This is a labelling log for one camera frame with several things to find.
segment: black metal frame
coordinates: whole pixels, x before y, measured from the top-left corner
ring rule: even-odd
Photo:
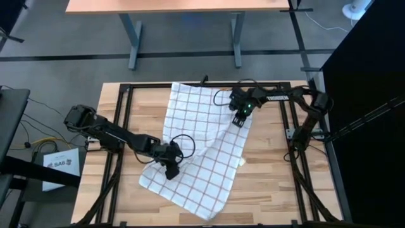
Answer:
[[[200,83],[185,83],[185,84],[188,85],[188,86],[204,86],[204,87],[234,87],[234,86],[254,87],[254,86],[256,86],[256,84],[253,83],[253,82],[241,82],[241,83],[237,83],[237,82],[206,82],[205,80],[200,82]],[[261,83],[261,86],[263,86],[263,87],[276,87],[276,88],[290,88],[291,87],[290,82],[263,82],[263,83]],[[121,84],[120,89],[119,89],[119,93],[118,93],[117,103],[116,103],[116,110],[115,110],[115,115],[114,115],[114,123],[117,124],[118,121],[119,121],[119,116],[120,116],[120,113],[121,113],[121,107],[122,107],[122,103],[123,103],[123,95],[124,95],[124,93],[126,93],[126,92],[128,93],[127,102],[126,102],[126,105],[125,105],[124,120],[123,120],[123,127],[125,129],[127,129],[128,123],[129,123],[129,115],[130,115],[130,110],[131,110],[131,105],[132,105],[132,95],[134,93],[134,89],[170,88],[170,87],[171,87],[171,83]],[[287,109],[286,109],[286,106],[285,106],[285,101],[279,101],[279,103],[280,103],[280,110],[281,110],[281,114],[282,114],[284,130],[285,130],[285,133],[286,133],[286,130],[290,129],[288,116],[287,116]],[[294,123],[294,128],[296,129],[299,126],[299,122],[298,122],[298,117],[297,117],[297,113],[296,113],[296,107],[295,107],[295,104],[292,101],[289,101],[289,108],[290,108],[290,111],[291,111],[292,121]],[[288,145],[290,139],[288,139],[287,135],[285,135],[285,138],[286,138],[286,142],[287,142],[287,145]],[[335,175],[333,174],[333,172],[339,172],[339,169],[336,169],[336,167],[338,167],[336,160],[330,158],[329,155],[331,153],[328,152],[329,150],[330,150],[330,148],[327,147],[327,153],[328,153],[329,162],[333,163],[333,164],[330,164],[330,166],[331,166],[331,172],[332,172],[332,175],[333,175],[333,179],[335,180]],[[291,147],[289,147],[289,155],[290,155],[290,162],[291,162],[291,165],[293,167],[294,165],[296,165],[297,160],[294,159],[294,151],[293,151],[293,149]],[[101,188],[102,190],[105,188],[106,183],[108,182],[108,179],[109,179],[109,173],[110,173],[111,165],[112,165],[112,158],[113,158],[113,155],[109,153],[107,155],[107,160],[106,160],[106,164],[105,164],[105,168],[104,168],[103,182],[102,182],[102,188]],[[301,163],[302,163],[302,170],[304,172],[304,177],[305,177],[309,187],[312,188],[311,176],[310,176],[310,173],[309,173],[309,167],[308,167],[308,161],[306,159],[306,155],[304,153],[301,153],[300,158],[301,158]],[[115,186],[113,187],[113,192],[111,194],[111,201],[110,201],[110,206],[109,206],[107,224],[112,224],[113,220],[114,220],[116,201],[117,201],[117,197],[118,197],[118,185],[119,185],[119,180],[115,184]],[[294,177],[294,185],[295,185],[295,189],[296,189],[297,202],[298,202],[298,207],[299,207],[299,211],[300,211],[301,221],[302,222],[308,221],[307,214],[306,214],[306,209],[305,209],[305,204],[304,204],[304,198],[303,198],[303,195],[302,195],[301,185],[300,185],[300,183],[298,183],[298,181],[296,180],[295,177]],[[338,190],[341,190],[342,189],[342,183],[339,182],[339,181],[336,182],[336,180],[335,180],[335,188],[338,189]],[[345,201],[347,202],[347,200],[346,200],[346,198],[342,199],[342,196],[339,195],[339,194],[338,194],[338,200],[339,200],[339,204],[341,205],[342,213],[343,213],[343,215],[345,215],[343,210],[348,210],[348,207],[347,208],[342,207],[342,205],[345,205],[345,203],[342,203],[340,201],[343,200],[344,202]],[[318,215],[318,210],[316,209],[316,207],[315,207],[315,205],[313,204],[312,201],[310,201],[310,203],[311,203],[311,212],[313,214],[313,220],[319,221],[320,218],[319,218],[319,215]],[[103,206],[97,212],[96,224],[101,223],[102,215],[103,215]],[[260,225],[263,226],[263,227],[291,227],[291,225],[262,225],[262,224],[260,224]],[[251,226],[251,225],[250,226],[233,225],[233,226],[223,226],[223,227],[253,227],[253,226]]]

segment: black wall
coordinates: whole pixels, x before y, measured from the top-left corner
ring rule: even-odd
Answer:
[[[375,1],[323,66],[335,132],[405,92],[405,1]],[[405,107],[333,142],[353,221],[405,227]]]

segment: white cloth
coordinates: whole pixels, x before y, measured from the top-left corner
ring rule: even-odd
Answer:
[[[215,217],[225,206],[252,124],[251,117],[242,128],[232,124],[235,113],[228,106],[213,104],[216,91],[173,83],[163,142],[187,134],[195,140],[196,151],[182,161],[180,174],[172,180],[166,179],[166,169],[159,163],[148,164],[139,179],[141,186],[205,220]],[[215,103],[229,103],[229,95],[230,91],[219,92]],[[191,139],[182,136],[175,142],[184,156],[191,155]]]

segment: wooden tabletop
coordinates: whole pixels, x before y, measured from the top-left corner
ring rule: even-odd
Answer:
[[[306,82],[291,81],[292,86],[303,84]],[[97,112],[110,121],[114,116],[119,86],[119,83],[105,83],[101,91]],[[169,96],[169,88],[135,89],[129,130],[161,138]],[[114,224],[127,221],[128,225],[272,225],[290,224],[294,219],[300,221],[290,163],[283,160],[287,143],[279,106],[279,103],[266,103],[254,111],[242,155],[246,163],[237,170],[224,210],[209,222],[141,187],[138,181],[144,165],[136,160],[133,151],[126,148]],[[121,111],[120,120],[123,120],[123,113]],[[297,108],[297,114],[302,123],[306,113]],[[311,141],[311,145],[324,150],[318,141]],[[306,155],[315,193],[332,214],[341,219],[325,154],[309,147]],[[105,151],[87,153],[72,222],[80,220],[98,197],[106,157]],[[304,199],[308,219],[311,219],[306,194]],[[108,207],[109,198],[104,206],[103,221],[107,220]]]
[[[287,0],[70,0],[67,13],[286,10]]]

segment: wooden desk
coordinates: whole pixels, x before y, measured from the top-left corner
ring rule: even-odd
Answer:
[[[138,21],[134,27],[129,13],[238,11],[236,19],[231,20],[231,26],[235,66],[240,68],[242,66],[240,35],[245,11],[286,10],[288,8],[288,0],[70,0],[66,12],[118,13],[132,47],[128,67],[135,70],[142,22]]]
[[[306,84],[291,81],[292,86]],[[119,83],[106,83],[101,91],[98,114],[112,121]],[[170,89],[135,89],[128,129],[134,133],[161,137]],[[144,165],[130,149],[125,150],[114,224],[128,225],[196,225],[196,224],[290,224],[299,219],[296,192],[290,163],[283,160],[287,152],[279,103],[266,103],[253,114],[253,123],[243,152],[246,164],[238,168],[232,192],[214,220],[205,222],[174,203],[144,189],[138,184]],[[300,122],[306,113],[297,109]],[[311,145],[323,150],[318,141]],[[307,159],[315,193],[337,218],[341,218],[326,156],[308,148]],[[72,222],[80,220],[99,195],[103,178],[105,151],[88,152],[78,190]],[[311,219],[308,197],[306,211]],[[107,220],[109,199],[104,204],[103,221]]]

